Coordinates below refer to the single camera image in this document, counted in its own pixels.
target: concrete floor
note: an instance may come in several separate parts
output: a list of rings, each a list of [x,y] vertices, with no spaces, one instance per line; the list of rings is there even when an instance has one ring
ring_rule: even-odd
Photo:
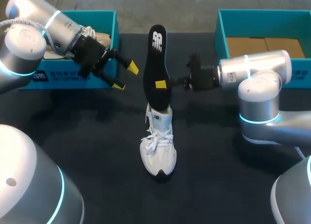
[[[8,0],[0,0],[0,20]],[[213,32],[218,9],[310,9],[311,0],[46,0],[60,10],[116,10],[121,33]]]

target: shoelace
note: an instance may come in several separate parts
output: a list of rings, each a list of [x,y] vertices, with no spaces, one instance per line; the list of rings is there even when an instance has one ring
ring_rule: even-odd
[[[85,37],[91,36],[92,38],[96,39],[96,32],[95,32],[95,30],[93,30],[90,26],[87,26],[87,27],[81,26],[81,27],[82,27],[82,34]]]
[[[146,152],[148,154],[151,154],[152,156],[157,147],[169,146],[169,144],[173,140],[173,135],[168,134],[170,130],[171,130],[171,126],[163,135],[161,135],[157,130],[152,131],[152,128],[150,126],[147,131],[150,132],[151,135],[147,136],[146,138],[141,139],[141,140],[146,139],[146,145],[145,145]]]

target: new balance logo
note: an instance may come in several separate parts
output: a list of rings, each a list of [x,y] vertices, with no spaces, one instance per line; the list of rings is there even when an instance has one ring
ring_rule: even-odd
[[[161,117],[160,116],[154,115],[154,119],[161,122]]]
[[[160,52],[162,51],[162,35],[156,31],[154,31],[154,36],[153,36],[153,43],[152,46],[159,50]]]

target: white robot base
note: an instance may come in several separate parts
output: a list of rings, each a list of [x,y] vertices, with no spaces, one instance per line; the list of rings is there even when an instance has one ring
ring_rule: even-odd
[[[0,223],[82,224],[74,183],[22,131],[0,125]]]
[[[274,183],[271,208],[277,224],[311,223],[311,156],[296,164]]]

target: cardboard box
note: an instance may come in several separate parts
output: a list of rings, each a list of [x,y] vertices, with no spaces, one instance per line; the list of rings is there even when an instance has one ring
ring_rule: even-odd
[[[266,38],[269,51],[285,50],[291,58],[306,58],[298,39],[294,38]]]
[[[311,88],[311,11],[221,9],[215,31],[217,63],[237,55],[227,41],[232,37],[278,38],[277,46],[268,39],[267,49],[285,49],[292,56],[292,78],[284,88]]]
[[[226,37],[230,57],[267,52],[264,38]]]

